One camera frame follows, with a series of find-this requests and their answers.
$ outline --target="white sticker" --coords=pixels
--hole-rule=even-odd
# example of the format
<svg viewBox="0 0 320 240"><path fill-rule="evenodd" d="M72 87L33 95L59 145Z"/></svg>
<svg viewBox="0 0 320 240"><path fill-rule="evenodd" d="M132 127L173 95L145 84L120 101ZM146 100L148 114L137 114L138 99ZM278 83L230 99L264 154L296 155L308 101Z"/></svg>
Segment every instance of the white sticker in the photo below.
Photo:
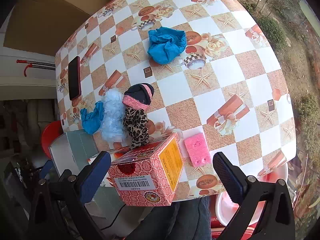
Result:
<svg viewBox="0 0 320 240"><path fill-rule="evenodd" d="M119 190L156 189L150 175L115 178Z"/></svg>

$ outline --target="bolt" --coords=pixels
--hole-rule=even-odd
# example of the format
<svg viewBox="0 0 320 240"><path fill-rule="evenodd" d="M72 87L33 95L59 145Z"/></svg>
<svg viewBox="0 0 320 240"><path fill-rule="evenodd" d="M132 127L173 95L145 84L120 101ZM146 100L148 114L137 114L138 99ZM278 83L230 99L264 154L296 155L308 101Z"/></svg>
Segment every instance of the bolt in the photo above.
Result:
<svg viewBox="0 0 320 240"><path fill-rule="evenodd" d="M255 182L256 178L254 176L248 176L248 181Z"/></svg>
<svg viewBox="0 0 320 240"><path fill-rule="evenodd" d="M278 183L281 185L281 186L284 186L285 185L285 181L283 179L279 179L278 180Z"/></svg>
<svg viewBox="0 0 320 240"><path fill-rule="evenodd" d="M68 177L68 181L70 181L70 182L73 182L73 181L75 181L77 179L77 176L76 175L70 175L69 177Z"/></svg>
<svg viewBox="0 0 320 240"><path fill-rule="evenodd" d="M40 180L38 181L38 183L39 183L39 185L43 185L43 184L45 183L45 179L40 179Z"/></svg>

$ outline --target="orange label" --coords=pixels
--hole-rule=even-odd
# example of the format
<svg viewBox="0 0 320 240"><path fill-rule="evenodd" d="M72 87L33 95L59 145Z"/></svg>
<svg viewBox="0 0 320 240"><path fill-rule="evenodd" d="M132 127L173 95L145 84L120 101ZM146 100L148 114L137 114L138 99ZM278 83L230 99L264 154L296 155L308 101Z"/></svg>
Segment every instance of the orange label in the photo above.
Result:
<svg viewBox="0 0 320 240"><path fill-rule="evenodd" d="M174 191L183 167L180 151L175 138L173 138L166 148L164 148L164 150L159 154L159 158L169 181L171 190Z"/></svg>

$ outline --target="pink sponge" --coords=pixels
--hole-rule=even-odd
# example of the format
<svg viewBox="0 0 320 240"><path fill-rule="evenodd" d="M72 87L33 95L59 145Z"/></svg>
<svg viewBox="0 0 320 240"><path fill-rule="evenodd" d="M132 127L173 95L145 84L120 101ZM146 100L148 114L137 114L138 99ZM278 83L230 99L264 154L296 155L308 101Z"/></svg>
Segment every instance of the pink sponge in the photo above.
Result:
<svg viewBox="0 0 320 240"><path fill-rule="evenodd" d="M203 133L198 133L184 140L192 165L199 167L211 162L207 142Z"/></svg>

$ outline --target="smartphone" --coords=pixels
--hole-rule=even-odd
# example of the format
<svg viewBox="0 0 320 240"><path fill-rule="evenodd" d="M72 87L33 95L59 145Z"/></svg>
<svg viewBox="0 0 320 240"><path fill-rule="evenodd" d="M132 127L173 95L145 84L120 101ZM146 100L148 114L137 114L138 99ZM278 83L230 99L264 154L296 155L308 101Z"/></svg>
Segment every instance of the smartphone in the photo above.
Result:
<svg viewBox="0 0 320 240"><path fill-rule="evenodd" d="M69 98L73 99L81 96L80 84L80 58L76 56L68 65L68 83L69 83Z"/></svg>

